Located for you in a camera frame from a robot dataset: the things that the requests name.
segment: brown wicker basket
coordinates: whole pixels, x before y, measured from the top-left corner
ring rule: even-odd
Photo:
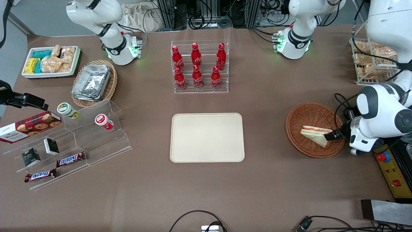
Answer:
[[[113,67],[113,65],[110,62],[106,61],[106,60],[96,60],[96,61],[92,61],[92,62],[88,63],[87,65],[89,65],[89,64],[106,65],[106,66],[108,66],[112,69],[112,72],[110,73],[110,77],[109,77],[110,79],[107,83],[107,86],[106,86],[106,89],[105,89],[102,100],[112,98],[113,94],[115,93],[115,89],[116,89],[116,85],[117,85],[117,73],[116,73],[116,70]],[[73,86],[75,86],[76,81],[79,79],[80,73],[83,71],[83,69],[84,69],[84,67],[79,71],[79,73],[77,73],[77,76],[76,76],[75,82],[73,83]],[[77,99],[73,95],[72,95],[72,98],[73,98],[73,101],[76,103],[76,105],[81,106],[81,107],[88,107],[88,106],[91,106],[94,103],[96,103],[96,102],[93,102],[93,101],[86,101],[86,100]]]
[[[334,130],[336,128],[334,112],[325,105],[316,102],[305,102],[295,106],[286,118],[286,133],[292,144],[304,154],[314,158],[327,158],[336,155],[345,144],[344,139],[329,141],[326,148],[300,134],[304,125]],[[342,120],[336,117],[338,126]]]

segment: floor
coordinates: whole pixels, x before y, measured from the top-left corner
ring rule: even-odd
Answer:
[[[138,2],[142,0],[118,0],[119,3]],[[19,18],[35,34],[42,36],[78,36],[91,35],[88,29],[73,23],[66,14],[68,0],[22,0],[11,12]],[[352,24],[356,9],[352,0],[346,0],[333,24]],[[3,71],[1,80],[12,87],[16,82],[27,52],[25,35],[11,23],[7,24],[6,43],[0,49],[0,69]],[[0,117],[5,106],[0,106]]]

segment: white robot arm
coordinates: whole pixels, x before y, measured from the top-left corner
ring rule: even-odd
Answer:
[[[346,0],[290,0],[289,12],[296,20],[292,28],[279,31],[282,39],[277,52],[289,59],[299,59],[307,51],[317,21],[316,15],[330,14],[345,5]]]
[[[412,132],[412,1],[372,0],[368,35],[375,42],[392,48],[398,56],[398,74],[393,83],[364,87],[356,103],[362,116],[351,121],[351,153],[359,155],[373,149],[379,138],[397,137]]]
[[[136,37],[123,35],[117,25],[123,10],[116,0],[77,0],[69,2],[66,12],[70,20],[93,31],[106,46],[115,64],[126,65],[138,58]]]

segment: sandwich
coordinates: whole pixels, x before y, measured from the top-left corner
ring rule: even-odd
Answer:
[[[330,133],[332,130],[330,129],[324,129],[324,128],[319,128],[319,127],[314,127],[314,126],[308,126],[305,125],[303,128],[300,130],[300,133],[305,136],[306,138],[312,140],[319,146],[326,148],[326,145],[328,144],[328,141],[326,140],[324,134]]]

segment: white tray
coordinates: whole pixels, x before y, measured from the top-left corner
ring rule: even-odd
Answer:
[[[240,114],[173,116],[170,160],[174,163],[241,162],[244,158]]]
[[[64,72],[64,73],[24,73],[24,69],[27,65],[28,59],[33,58],[34,52],[37,51],[45,51],[45,50],[53,50],[54,47],[34,47],[31,48],[30,51],[28,52],[28,55],[26,57],[26,62],[24,62],[23,70],[21,71],[21,75],[24,76],[27,79],[49,79],[49,78],[62,78],[66,76],[71,76],[75,73],[76,67],[77,67],[77,61],[79,60],[80,56],[80,48],[78,46],[68,46],[68,47],[75,47],[75,55],[73,57],[73,62],[72,66],[70,67],[69,72]]]

